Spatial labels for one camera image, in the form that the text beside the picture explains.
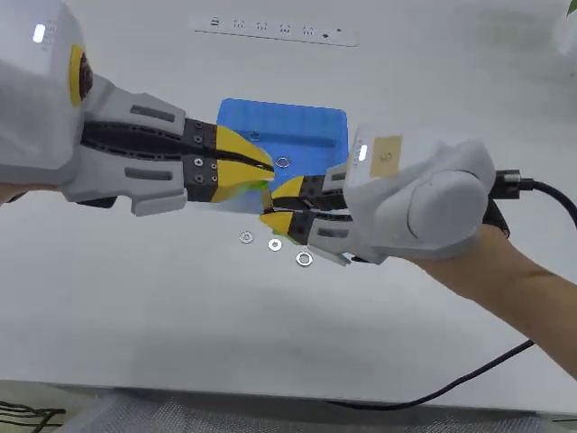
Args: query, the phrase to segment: black wire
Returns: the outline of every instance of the black wire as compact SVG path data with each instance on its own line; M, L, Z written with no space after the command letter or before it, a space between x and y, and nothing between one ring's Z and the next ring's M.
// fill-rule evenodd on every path
M37 429L40 426L40 424L26 424L25 422L7 421L5 419L0 419L0 424L10 424L11 426L18 426L18 427L36 427L36 429L33 430L32 433L38 433L42 431ZM45 424L44 426L42 426L42 428L62 427L63 425L64 424Z
M533 180L530 178L521 179L518 183L514 184L514 189L517 189L517 192L520 190L524 191L539 191L547 194L548 196L557 200L566 210L569 212L573 223L575 224L575 228L577 228L577 206L571 201L570 198L565 196L559 189L552 187L544 182L540 182L537 180ZM464 376L460 377L456 381L453 381L446 385L444 388L441 388L439 391L432 392L425 397L421 397L420 399L416 399L413 401L408 401L406 403L400 404L363 404L363 403L346 403L341 401L328 401L328 403L334 404L336 406L341 406L348 409L356 409L356 410L378 410L378 411L390 411L390 410L403 410L414 408L424 403L428 403L434 399L445 395L452 389L456 388L459 385L462 385L465 382L468 382L476 377L481 376L482 374L486 373L487 371L495 368L496 366L503 364L508 359L511 359L513 356L519 355L521 352L526 351L528 348L533 347L535 343L531 340L527 340L525 343L518 345L517 347L512 348L505 354L495 358L491 362L483 365L481 368L478 368L474 372L469 374L465 374Z
M56 415L64 413L66 413L64 409L56 409L53 410L52 412L49 412L46 415L46 417L42 420L42 422L36 426L36 428L32 431L32 433L41 433L46 427L62 427L62 424L49 424L48 422Z
M0 408L0 417L8 418L42 418L43 413L9 412Z
M349 409L357 409L357 410L379 410L379 411L389 411L389 410L403 410L414 408L415 406L419 406L424 403L428 403L442 395L448 393L450 390L456 388L457 386L468 382L476 377L481 376L482 374L486 373L488 370L495 368L497 365L503 364L508 359L512 358L520 354L521 352L526 351L528 348L533 347L535 345L534 342L531 340L527 340L525 343L514 347L513 349L509 350L505 354L499 356L498 358L493 359L490 363L486 363L481 368L478 368L474 372L469 374L465 374L464 376L460 377L456 381L453 381L446 385L445 387L441 388L439 391L432 392L425 397L421 397L420 399L416 399L413 401L408 401L406 403L399 403L399 404L363 404L363 403L345 403L341 401L330 401L330 403L335 404L337 406L342 406L344 408Z
M55 409L35 409L25 404L14 404L7 401L0 401L0 410L13 411L13 412L30 412L30 413L40 413L55 410Z
M575 204L571 201L570 198L565 196L559 189L553 188L551 185L547 185L544 182L531 180L528 185L530 186L529 190L533 189L535 191L543 192L549 197L552 197L555 200L557 200L561 204L561 206L563 206L567 210L567 212L569 212L569 215L571 216L573 223L575 224L575 228L577 228L577 206L575 206Z

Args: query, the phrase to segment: label sticker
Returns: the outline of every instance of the label sticker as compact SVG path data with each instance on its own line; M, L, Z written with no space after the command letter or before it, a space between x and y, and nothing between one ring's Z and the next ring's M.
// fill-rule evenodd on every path
M371 177L389 178L398 173L403 137L377 137L372 147Z

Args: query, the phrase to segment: led light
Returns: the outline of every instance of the led light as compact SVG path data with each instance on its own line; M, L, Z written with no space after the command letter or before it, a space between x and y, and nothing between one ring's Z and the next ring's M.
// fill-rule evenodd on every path
M364 161L367 159L367 151L368 150L369 150L369 147L366 144L361 146L361 151L359 152L359 161Z
M46 26L44 24L36 25L36 29L34 29L34 35L32 40L36 43L42 43L44 41L44 34L46 33Z

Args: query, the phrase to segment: black cable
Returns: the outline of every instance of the black cable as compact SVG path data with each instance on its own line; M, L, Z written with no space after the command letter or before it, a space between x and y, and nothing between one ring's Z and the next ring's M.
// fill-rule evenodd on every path
M0 401L0 410L14 411L14 412L30 412L30 413L43 413L54 409L35 409L25 404L14 404L7 401Z
M575 224L575 228L577 228L577 206L571 201L570 198L565 196L559 189L552 187L544 182L540 182L537 180L533 180L530 178L522 178L520 171L518 170L502 170L497 172L497 178L495 181L495 185L491 190L489 197L490 199L518 199L520 197L520 191L539 191L547 194L548 196L557 200L566 210L569 212L573 223ZM413 401L408 401L406 403L399 403L399 404L363 404L363 403L347 403L341 401L328 401L328 403L341 406L348 409L355 409L355 410L378 410L378 411L391 411L391 410L404 410L409 408L414 408L424 403L428 403L434 399L445 395L449 391L453 390L459 385L462 385L465 382L468 382L472 379L475 379L482 374L486 373L487 371L497 367L500 364L503 364L508 359L511 359L513 356L519 355L521 352L526 351L528 348L533 347L535 343L531 340L527 340L525 343L518 345L517 347L512 348L505 354L495 358L489 363L486 363L481 368L478 368L474 372L469 374L465 374L464 376L460 377L456 381L453 381L446 385L444 388L441 388L439 391L432 392L425 397L421 397L420 399L416 399Z
M28 413L28 412L10 412L0 408L0 417L8 418L42 418L45 414L43 413Z
M38 427L40 426L40 424L27 424L25 422L16 422L16 421L7 421L5 419L0 419L0 424L9 424L11 426L18 426L18 427L36 427L35 430L32 431L32 433L39 433L42 430L38 430ZM47 428L47 427L62 427L64 424L44 424L44 426L42 426L42 428Z
M539 191L543 192L544 194L548 195L549 197L554 198L557 200L561 206L563 206L569 215L571 216L573 223L575 224L575 228L577 228L577 206L571 201L570 198L565 196L559 189L553 188L551 185L547 185L544 182L539 182L537 180L532 179L522 179L520 184L521 190L524 191Z
M62 424L49 424L49 421L56 415L64 414L66 411L64 409L56 409L49 412L46 417L42 420L40 424L32 431L32 433L41 433L46 427L62 427Z
M474 372L471 372L469 374L465 374L464 376L460 377L456 381L449 383L445 387L441 388L439 391L432 392L432 393L426 395L425 397L421 397L420 399L416 399L413 401L408 401L406 403L377 404L377 405L372 404L371 405L371 404L362 404L362 403L344 403L344 402L340 402L340 401L330 401L330 402L336 406L342 406L344 408L357 409L357 410L390 411L390 410L403 410L403 409L414 408L414 407L419 406L421 404L428 403L434 399L437 399L438 397L441 397L442 395L448 393L450 390L456 388L457 386L459 386L465 382L468 382L468 381L470 381L476 377L481 376L482 374L486 373L488 370L491 370L491 369L495 368L496 366L503 364L508 359L512 358L513 356L520 354L521 352L526 351L528 348L533 347L534 345L535 345L534 342L532 342L531 340L527 340L525 343L518 345L517 347L509 350L505 354L492 360L490 363L486 363L485 365L483 365L481 368L478 368Z

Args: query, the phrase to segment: human arm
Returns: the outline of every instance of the human arm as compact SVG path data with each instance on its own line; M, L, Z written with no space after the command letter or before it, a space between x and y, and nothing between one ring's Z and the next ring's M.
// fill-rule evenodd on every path
M577 379L577 286L529 260L497 228L482 226L479 242L460 257L414 262L531 338Z
M0 183L0 206L28 191L55 190L49 185L12 185L10 183Z

